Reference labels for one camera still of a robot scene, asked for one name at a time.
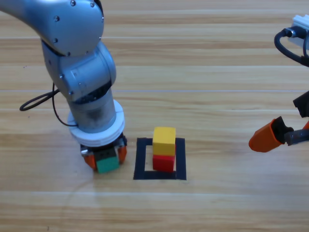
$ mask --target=black tape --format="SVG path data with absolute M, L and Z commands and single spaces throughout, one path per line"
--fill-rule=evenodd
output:
M 176 178 L 187 180 L 185 163 L 185 139 L 176 138 Z
M 185 139 L 176 138 L 176 171 L 172 173 L 145 171 L 146 146 L 152 146 L 151 138 L 138 138 L 134 180 L 186 180 Z

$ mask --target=stacked blocks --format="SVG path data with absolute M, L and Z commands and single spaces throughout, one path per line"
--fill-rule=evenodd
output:
M 176 129 L 156 127 L 153 137 L 153 169 L 160 172 L 174 171 Z

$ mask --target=white robot part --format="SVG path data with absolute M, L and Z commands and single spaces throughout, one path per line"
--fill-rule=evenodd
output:
M 99 133 L 86 133 L 78 127 L 71 127 L 70 132 L 73 138 L 80 144 L 88 147 L 105 146 L 115 141 L 125 128 L 125 115 L 123 108 L 116 100 L 114 100 L 114 105 L 116 110 L 116 120 L 111 127 Z M 75 120 L 71 112 L 68 116 L 68 124 L 75 124 Z

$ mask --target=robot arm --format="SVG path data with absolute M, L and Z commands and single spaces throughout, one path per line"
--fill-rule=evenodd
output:
M 0 0 L 0 11 L 33 28 L 60 56 L 82 56 L 93 51 L 103 34 L 100 1 Z
M 70 126 L 86 163 L 99 172 L 117 167 L 114 159 L 122 163 L 126 156 L 125 120 L 121 105 L 112 96 L 116 67 L 101 41 L 104 14 L 100 1 L 0 0 L 0 11 L 24 22 L 41 38 L 54 85 L 39 103 L 52 97 L 54 106 L 54 95 L 61 92 L 70 107 L 70 125 L 62 123 Z M 106 167 L 111 159 L 112 166 Z
M 280 39 L 288 37 L 289 41 L 303 48 L 303 56 L 298 56 L 281 43 Z M 288 58 L 297 63 L 309 67 L 309 56 L 307 54 L 309 39 L 309 16 L 296 16 L 294 23 L 290 28 L 285 28 L 275 36 L 275 46 Z M 298 109 L 302 118 L 309 117 L 309 91 L 301 95 L 294 101 L 294 106 Z M 293 128 L 287 127 L 282 117 L 272 120 L 270 123 L 257 130 L 249 141 L 249 147 L 257 152 L 269 152 L 285 143 L 288 146 L 301 142 L 309 141 L 309 122 L 303 129 L 294 131 Z

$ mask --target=table surface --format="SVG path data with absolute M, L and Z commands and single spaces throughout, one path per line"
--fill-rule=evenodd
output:
M 117 65 L 127 160 L 94 174 L 51 101 L 39 37 L 0 14 L 1 232 L 307 232 L 308 144 L 250 150 L 282 116 L 302 128 L 293 100 L 308 70 L 274 46 L 306 0 L 105 0 L 102 40 Z M 294 52 L 301 49 L 286 45 Z M 62 119 L 69 108 L 58 94 Z M 187 181 L 133 180 L 136 141 L 154 127 L 186 139 Z M 151 169 L 147 153 L 146 169 Z

